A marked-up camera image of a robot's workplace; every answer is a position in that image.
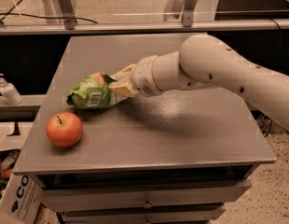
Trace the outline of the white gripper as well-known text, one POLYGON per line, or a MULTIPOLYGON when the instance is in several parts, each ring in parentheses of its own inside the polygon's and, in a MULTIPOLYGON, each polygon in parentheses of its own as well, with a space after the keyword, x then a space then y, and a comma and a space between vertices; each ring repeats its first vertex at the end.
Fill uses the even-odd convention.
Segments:
POLYGON ((137 64, 130 64, 113 74, 116 80, 130 77, 130 81, 112 82, 108 88, 116 94, 124 97, 135 97, 138 93, 145 97, 161 95, 162 91, 153 79, 153 63, 156 55, 145 57, 137 64))

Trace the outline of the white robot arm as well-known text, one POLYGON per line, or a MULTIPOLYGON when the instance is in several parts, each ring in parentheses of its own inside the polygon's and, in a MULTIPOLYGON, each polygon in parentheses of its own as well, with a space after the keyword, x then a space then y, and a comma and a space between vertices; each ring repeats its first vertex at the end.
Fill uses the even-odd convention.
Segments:
POLYGON ((211 35, 192 35, 177 51, 143 58, 113 78, 108 88, 125 97, 218 86, 239 95, 289 132, 289 76, 246 60, 211 35))

